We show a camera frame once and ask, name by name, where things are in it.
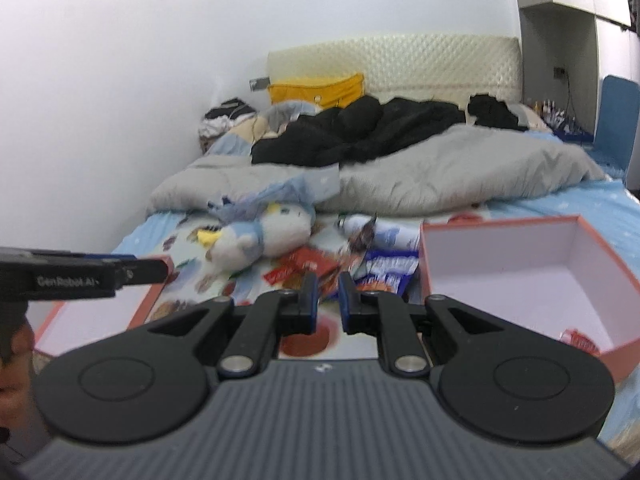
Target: plush toy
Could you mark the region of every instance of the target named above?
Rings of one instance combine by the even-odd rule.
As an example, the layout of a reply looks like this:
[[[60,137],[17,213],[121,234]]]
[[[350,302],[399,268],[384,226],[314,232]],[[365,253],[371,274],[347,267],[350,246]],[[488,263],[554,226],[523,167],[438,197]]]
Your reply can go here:
[[[216,232],[201,230],[198,241],[208,247],[213,273],[238,272],[261,256],[275,258],[306,244],[314,221],[310,206],[271,203],[253,222],[233,222]]]

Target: pink box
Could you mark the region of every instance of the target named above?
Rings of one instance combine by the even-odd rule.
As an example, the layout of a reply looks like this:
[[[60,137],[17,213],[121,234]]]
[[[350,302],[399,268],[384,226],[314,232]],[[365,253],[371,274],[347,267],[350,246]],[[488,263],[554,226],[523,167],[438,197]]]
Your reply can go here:
[[[615,381],[640,362],[640,283],[580,216],[423,224],[422,294],[549,337],[578,329]]]

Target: upholstered headboard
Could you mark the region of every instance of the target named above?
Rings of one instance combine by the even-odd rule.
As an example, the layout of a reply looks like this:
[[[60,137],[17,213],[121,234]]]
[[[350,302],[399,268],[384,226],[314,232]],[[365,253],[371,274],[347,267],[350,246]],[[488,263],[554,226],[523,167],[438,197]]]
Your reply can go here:
[[[488,92],[519,102],[522,55],[518,38],[471,34],[401,34],[328,41],[271,52],[272,82],[362,72],[366,92],[386,102],[394,96],[452,101]]]

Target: black jacket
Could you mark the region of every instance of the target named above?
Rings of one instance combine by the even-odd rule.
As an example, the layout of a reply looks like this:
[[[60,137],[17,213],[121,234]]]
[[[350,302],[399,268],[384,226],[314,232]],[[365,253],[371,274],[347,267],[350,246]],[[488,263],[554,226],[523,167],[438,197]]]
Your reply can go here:
[[[321,167],[365,162],[464,122],[465,113],[452,103],[396,97],[381,105],[364,96],[346,108],[300,116],[276,139],[259,140],[251,151],[252,163]]]

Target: metal bolt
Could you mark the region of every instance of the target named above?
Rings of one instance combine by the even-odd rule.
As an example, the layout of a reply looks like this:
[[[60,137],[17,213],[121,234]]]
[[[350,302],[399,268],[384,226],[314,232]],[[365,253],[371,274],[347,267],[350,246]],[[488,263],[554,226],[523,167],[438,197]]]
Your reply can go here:
[[[220,366],[227,372],[240,373],[250,370],[254,361],[246,355],[230,355],[220,361]]]
[[[403,355],[396,359],[396,368],[402,372],[420,372],[427,367],[426,359],[417,355]]]

